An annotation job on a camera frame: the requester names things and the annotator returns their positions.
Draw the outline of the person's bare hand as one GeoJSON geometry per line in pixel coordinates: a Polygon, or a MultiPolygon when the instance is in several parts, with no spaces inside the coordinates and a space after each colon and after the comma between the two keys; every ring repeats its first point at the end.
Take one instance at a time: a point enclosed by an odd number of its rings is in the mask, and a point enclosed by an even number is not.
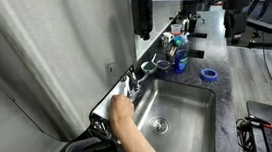
{"type": "Polygon", "coordinates": [[[113,95],[110,101],[110,121],[118,123],[123,120],[132,119],[134,115],[134,104],[124,94],[113,95]]]}

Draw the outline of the person's bare forearm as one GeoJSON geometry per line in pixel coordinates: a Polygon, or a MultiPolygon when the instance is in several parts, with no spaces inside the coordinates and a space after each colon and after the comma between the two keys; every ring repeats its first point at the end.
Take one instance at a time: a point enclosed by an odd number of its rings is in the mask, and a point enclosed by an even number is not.
{"type": "Polygon", "coordinates": [[[125,152],[156,152],[130,118],[113,120],[111,124],[125,152]]]}

